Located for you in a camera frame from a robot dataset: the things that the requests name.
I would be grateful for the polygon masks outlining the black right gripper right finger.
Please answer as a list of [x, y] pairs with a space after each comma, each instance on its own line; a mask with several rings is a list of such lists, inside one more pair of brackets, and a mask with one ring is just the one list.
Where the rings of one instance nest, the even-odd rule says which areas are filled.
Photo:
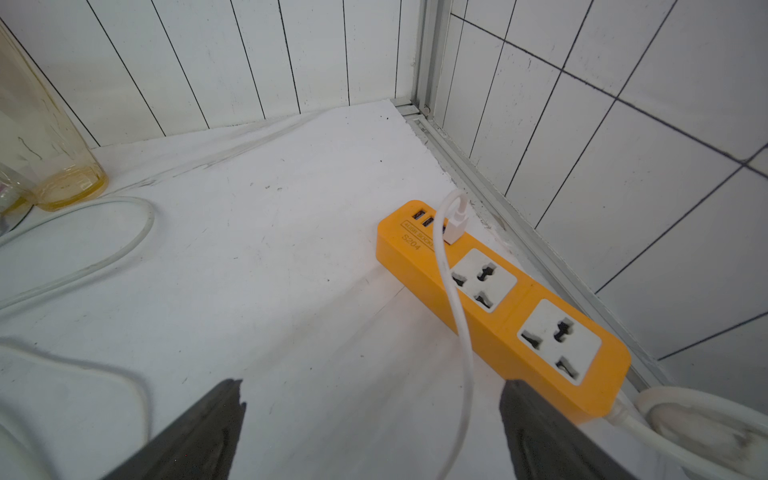
[[633, 477], [523, 380], [505, 382], [499, 411], [517, 479]]

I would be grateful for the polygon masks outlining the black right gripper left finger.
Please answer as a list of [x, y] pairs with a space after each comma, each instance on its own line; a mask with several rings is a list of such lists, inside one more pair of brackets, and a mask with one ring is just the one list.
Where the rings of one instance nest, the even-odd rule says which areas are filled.
[[217, 384], [106, 477], [227, 479], [247, 407], [240, 387], [235, 379]]

